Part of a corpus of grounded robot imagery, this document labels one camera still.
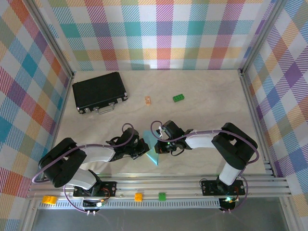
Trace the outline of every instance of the green lego brick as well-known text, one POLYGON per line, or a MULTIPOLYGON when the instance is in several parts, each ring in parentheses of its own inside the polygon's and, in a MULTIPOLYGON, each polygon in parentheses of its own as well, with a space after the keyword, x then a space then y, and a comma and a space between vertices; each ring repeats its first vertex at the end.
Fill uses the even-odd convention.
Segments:
POLYGON ((183 94, 180 94, 180 95, 176 95, 176 96, 173 96, 173 101, 176 103, 178 101, 181 101, 185 99, 184 95, 183 94))
POLYGON ((159 201, 165 201, 166 200, 166 193, 161 192, 158 194, 158 200, 159 201))

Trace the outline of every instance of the teal paper sheet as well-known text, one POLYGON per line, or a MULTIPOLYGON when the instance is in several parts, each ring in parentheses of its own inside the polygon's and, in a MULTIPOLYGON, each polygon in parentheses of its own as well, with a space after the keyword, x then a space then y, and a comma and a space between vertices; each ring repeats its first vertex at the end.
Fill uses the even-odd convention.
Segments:
POLYGON ((151 131, 144 131, 143 139, 150 148, 150 150, 146 153, 147 156, 158 166, 158 154, 155 152, 154 149, 154 146, 157 143, 157 139, 153 136, 151 131))

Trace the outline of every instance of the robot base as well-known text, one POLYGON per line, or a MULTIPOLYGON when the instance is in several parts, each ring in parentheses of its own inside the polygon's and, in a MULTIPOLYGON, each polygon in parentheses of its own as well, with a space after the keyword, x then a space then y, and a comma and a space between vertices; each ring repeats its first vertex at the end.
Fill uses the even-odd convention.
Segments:
POLYGON ((99 190, 94 195, 91 195, 88 192, 88 190, 75 186, 73 196, 74 197, 85 197, 85 196, 115 197, 116 195, 116 182, 115 181, 101 181, 98 183, 100 184, 98 186, 99 190))
POLYGON ((245 188, 242 180, 236 180, 229 186, 227 191, 220 191, 217 180, 201 181, 203 196, 241 196, 245 195, 245 188))

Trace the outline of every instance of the checkered wall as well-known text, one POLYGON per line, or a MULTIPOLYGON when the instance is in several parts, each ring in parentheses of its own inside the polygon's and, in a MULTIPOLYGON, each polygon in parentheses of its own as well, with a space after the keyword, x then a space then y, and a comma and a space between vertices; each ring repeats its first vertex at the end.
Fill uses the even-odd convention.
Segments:
POLYGON ((36 0, 71 66, 85 71, 238 69, 274 2, 36 0))
POLYGON ((17 229, 68 77, 22 0, 0 1, 0 231, 17 229))
POLYGON ((268 5, 268 8, 266 9, 263 17, 262 17, 262 20, 260 22, 260 24, 258 25, 256 31, 255 31, 255 34, 253 35, 250 43, 249 43, 249 46, 245 52, 245 55, 244 55, 244 58, 242 59, 242 62, 239 66, 239 69, 242 69, 244 67, 244 64, 246 63, 248 57, 251 55, 251 52, 252 52, 252 49, 254 48, 254 46, 256 45, 257 43, 257 39, 259 38, 259 35, 261 33, 261 31, 264 29, 264 26, 266 24, 266 21, 267 19, 269 18, 274 6, 275 6, 275 3, 277 2, 277 0, 271 0, 269 5, 268 5))
POLYGON ((248 81, 272 158, 308 230, 308 0, 289 0, 248 81))

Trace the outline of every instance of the white table surface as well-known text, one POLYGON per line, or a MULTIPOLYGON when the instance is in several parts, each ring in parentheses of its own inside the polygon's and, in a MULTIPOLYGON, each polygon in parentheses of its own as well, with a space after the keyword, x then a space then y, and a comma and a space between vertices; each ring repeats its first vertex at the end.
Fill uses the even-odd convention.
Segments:
MULTIPOLYGON (((74 82, 108 73, 77 72, 74 82)), ((73 91, 70 91, 56 144, 66 137, 71 137, 78 144, 104 144, 115 136, 121 136, 121 127, 127 122, 132 123, 142 137, 143 131, 150 130, 154 120, 163 123, 173 120, 184 131, 190 128, 219 129, 226 122, 232 122, 256 140, 236 70, 122 71, 120 75, 128 100, 116 104, 114 111, 106 114, 79 114, 73 91), (172 97, 181 93, 185 99, 174 103, 172 97), (151 106, 145 105, 145 96, 151 97, 151 106)), ((124 158, 110 163, 95 162, 82 168, 104 174, 219 174, 224 164, 216 149, 200 148, 186 150, 176 157, 161 154, 158 166, 144 154, 136 160, 124 158)), ((264 174, 262 157, 250 164, 244 173, 264 174)))

